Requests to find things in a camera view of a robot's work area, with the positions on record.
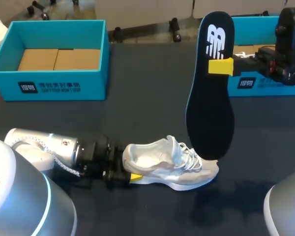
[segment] open cardboard box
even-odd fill
[[[12,22],[0,46],[5,101],[104,100],[109,64],[106,23]]]

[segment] box logo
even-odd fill
[[[252,89],[256,81],[256,77],[241,77],[237,89]]]
[[[34,82],[18,82],[22,93],[38,93]]]

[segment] teal box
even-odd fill
[[[275,44],[278,16],[233,17],[235,45]],[[231,97],[295,95],[295,86],[285,86],[265,78],[258,72],[243,72],[240,77],[229,77]]]
[[[98,70],[17,71],[25,49],[100,49]],[[104,100],[109,41],[103,20],[12,22],[0,46],[5,101]]]

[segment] shoelace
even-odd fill
[[[240,57],[240,58],[248,58],[248,57],[254,57],[255,54],[248,54],[248,55],[246,55],[245,52],[240,52],[238,54],[235,54],[235,56]]]
[[[195,150],[189,149],[187,147],[187,145],[185,143],[178,143],[181,147],[181,151],[183,154],[187,153],[188,157],[186,160],[184,160],[184,163],[178,167],[178,168],[184,168],[185,170],[189,171],[189,170],[193,170],[193,171],[197,171],[200,170],[202,168],[202,161],[201,161],[201,157],[198,156],[198,154],[195,152]]]

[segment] cardboard insert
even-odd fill
[[[275,50],[275,44],[234,46],[233,54],[240,54],[241,52],[245,52],[246,55],[250,55],[256,53],[261,47],[269,47]]]
[[[99,49],[25,49],[18,71],[97,70]]]

